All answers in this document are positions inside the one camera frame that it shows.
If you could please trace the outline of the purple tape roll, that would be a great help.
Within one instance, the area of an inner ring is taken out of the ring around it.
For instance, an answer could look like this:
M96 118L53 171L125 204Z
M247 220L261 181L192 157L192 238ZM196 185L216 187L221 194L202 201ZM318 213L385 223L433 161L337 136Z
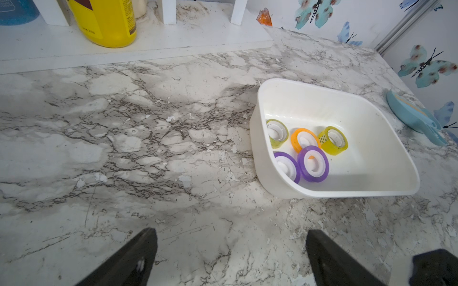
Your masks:
M323 182L329 175L329 161L325 153L316 146L307 146L298 155L298 164L308 182Z
M275 152L274 157L280 170L294 183L299 184L301 171L297 161L285 152Z

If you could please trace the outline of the pale green tape roll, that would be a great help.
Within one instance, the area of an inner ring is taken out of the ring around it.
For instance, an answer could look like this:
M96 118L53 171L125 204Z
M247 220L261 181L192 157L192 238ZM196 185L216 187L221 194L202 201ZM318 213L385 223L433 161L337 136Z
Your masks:
M268 119L266 121L266 127L273 149L280 148L289 138L287 127L279 120Z

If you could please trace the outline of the yellow-green tape roll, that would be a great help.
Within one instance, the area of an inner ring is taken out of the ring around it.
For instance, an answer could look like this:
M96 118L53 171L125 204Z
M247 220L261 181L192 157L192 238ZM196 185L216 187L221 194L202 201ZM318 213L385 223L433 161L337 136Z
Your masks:
M337 156L348 149L346 136L333 126L326 127L319 133L321 149L331 156Z

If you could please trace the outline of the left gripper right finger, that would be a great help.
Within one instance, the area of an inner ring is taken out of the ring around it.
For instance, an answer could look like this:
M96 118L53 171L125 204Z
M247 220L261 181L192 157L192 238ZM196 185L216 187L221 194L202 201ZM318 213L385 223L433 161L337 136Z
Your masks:
M321 230L308 231L305 248L318 286L383 285Z

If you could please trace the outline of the orange tape roll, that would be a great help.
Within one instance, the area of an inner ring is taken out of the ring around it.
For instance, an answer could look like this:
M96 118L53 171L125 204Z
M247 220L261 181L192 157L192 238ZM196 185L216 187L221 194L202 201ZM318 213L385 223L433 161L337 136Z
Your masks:
M300 153L304 148L309 146L321 148L321 143L317 135L305 128L297 128L293 132L291 135L291 144L297 153Z

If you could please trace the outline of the white storage box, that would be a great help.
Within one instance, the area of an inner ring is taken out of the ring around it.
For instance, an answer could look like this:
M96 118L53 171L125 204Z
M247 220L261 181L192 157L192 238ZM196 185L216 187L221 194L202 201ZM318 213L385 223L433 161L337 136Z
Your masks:
M289 138L271 147L266 121L281 121ZM348 149L337 156L324 152L330 169L323 182L308 182L301 172L299 184L278 167L275 152L285 152L298 163L291 144L297 128L317 137L326 127L339 129ZM380 197L411 195L420 185L416 166L384 114L361 96L286 79L270 79L257 93L250 118L255 170L262 186L281 199Z

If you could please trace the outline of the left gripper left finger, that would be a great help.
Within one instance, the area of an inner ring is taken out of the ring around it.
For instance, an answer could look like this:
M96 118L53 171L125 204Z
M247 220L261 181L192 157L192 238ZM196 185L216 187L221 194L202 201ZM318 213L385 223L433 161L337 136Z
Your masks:
M156 253L156 230L144 228L78 285L145 286L154 266Z

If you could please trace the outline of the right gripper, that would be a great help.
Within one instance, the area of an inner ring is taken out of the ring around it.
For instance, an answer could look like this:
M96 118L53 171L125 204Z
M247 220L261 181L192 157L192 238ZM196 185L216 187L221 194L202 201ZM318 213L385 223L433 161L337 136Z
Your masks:
M438 249L412 258L410 286L456 286L458 258L446 249Z

